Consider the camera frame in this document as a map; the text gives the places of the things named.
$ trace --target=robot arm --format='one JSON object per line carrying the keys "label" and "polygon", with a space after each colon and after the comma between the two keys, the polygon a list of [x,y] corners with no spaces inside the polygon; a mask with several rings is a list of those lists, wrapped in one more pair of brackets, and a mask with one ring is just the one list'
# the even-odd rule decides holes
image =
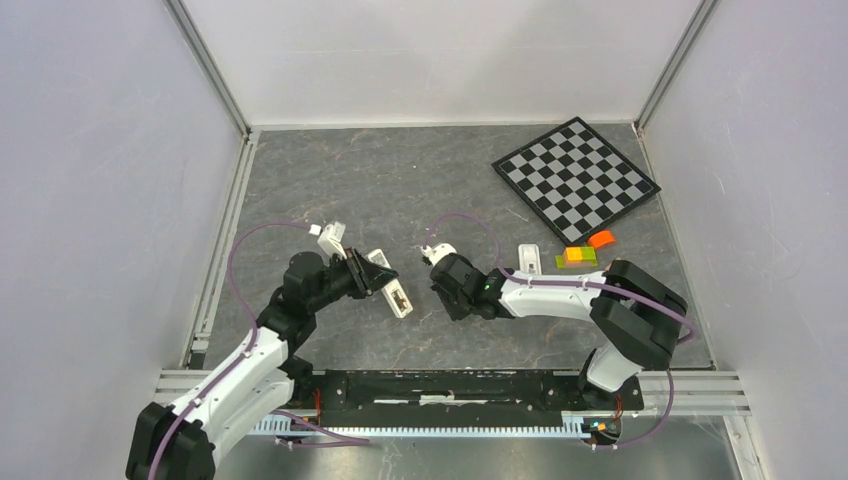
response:
{"label": "robot arm", "polygon": [[[448,244],[422,250],[433,266],[431,287],[451,319],[470,314],[485,319],[557,316],[591,321],[608,342],[595,350],[581,372],[584,397],[604,399],[643,369],[666,370],[677,344],[680,324],[668,316],[608,291],[579,286],[551,286],[550,281],[614,285],[639,293],[685,315],[687,304],[676,293],[634,264],[616,260],[607,271],[586,275],[536,275],[494,269],[484,274]],[[534,282],[546,285],[534,285]]]}
{"label": "robot arm", "polygon": [[[355,249],[342,248],[338,241],[322,243],[319,238],[319,245],[332,254],[329,265],[317,253],[292,257],[283,285],[258,317],[258,335],[249,355],[245,349],[250,334],[200,385],[167,407],[150,403],[141,412],[127,478],[148,478],[165,432],[189,404],[195,408],[169,441],[157,479],[212,478],[221,459],[268,412],[292,398],[303,400],[312,394],[308,387],[312,365],[294,353],[315,330],[315,313],[344,296],[366,298],[398,276]],[[239,356],[245,358],[233,367]],[[198,400],[198,393],[210,385],[205,397]]]}

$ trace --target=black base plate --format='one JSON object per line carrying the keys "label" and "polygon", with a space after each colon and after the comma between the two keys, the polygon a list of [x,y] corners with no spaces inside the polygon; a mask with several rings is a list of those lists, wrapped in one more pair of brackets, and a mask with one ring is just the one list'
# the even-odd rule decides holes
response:
{"label": "black base plate", "polygon": [[[614,400],[590,407],[577,380],[577,372],[555,370],[328,370],[315,372],[309,388],[321,392],[321,425],[328,427],[561,426],[562,411],[616,409]],[[625,410],[645,407],[637,378],[619,393]],[[422,405],[422,395],[486,403]],[[314,399],[286,405],[314,407]]]}

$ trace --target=white enclosure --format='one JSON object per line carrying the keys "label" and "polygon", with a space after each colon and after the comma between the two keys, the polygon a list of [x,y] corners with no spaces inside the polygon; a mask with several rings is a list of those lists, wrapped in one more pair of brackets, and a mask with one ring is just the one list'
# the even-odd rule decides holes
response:
{"label": "white enclosure", "polygon": [[654,104],[637,130],[774,478],[843,477],[848,4],[790,3],[3,2],[0,478],[121,476],[222,271],[243,134]]}
{"label": "white enclosure", "polygon": [[0,7],[0,478],[120,478],[240,139],[163,4]]}
{"label": "white enclosure", "polygon": [[188,0],[253,125],[632,121],[697,0]]}
{"label": "white enclosure", "polygon": [[845,476],[846,8],[721,3],[646,131],[716,355],[781,479]]}

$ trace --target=checkerboard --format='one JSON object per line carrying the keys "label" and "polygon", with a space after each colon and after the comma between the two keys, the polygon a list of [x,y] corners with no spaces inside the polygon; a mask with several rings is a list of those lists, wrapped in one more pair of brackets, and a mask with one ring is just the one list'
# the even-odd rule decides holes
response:
{"label": "checkerboard", "polygon": [[492,166],[566,245],[585,242],[660,191],[579,117]]}

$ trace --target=orange block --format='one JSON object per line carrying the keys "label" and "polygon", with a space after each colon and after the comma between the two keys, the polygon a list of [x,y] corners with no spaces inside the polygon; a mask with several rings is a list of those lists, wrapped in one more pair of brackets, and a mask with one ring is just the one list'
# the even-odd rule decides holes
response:
{"label": "orange block", "polygon": [[612,232],[609,230],[601,230],[589,237],[589,241],[586,243],[597,250],[599,248],[606,247],[607,245],[615,245],[615,237],[612,236]]}

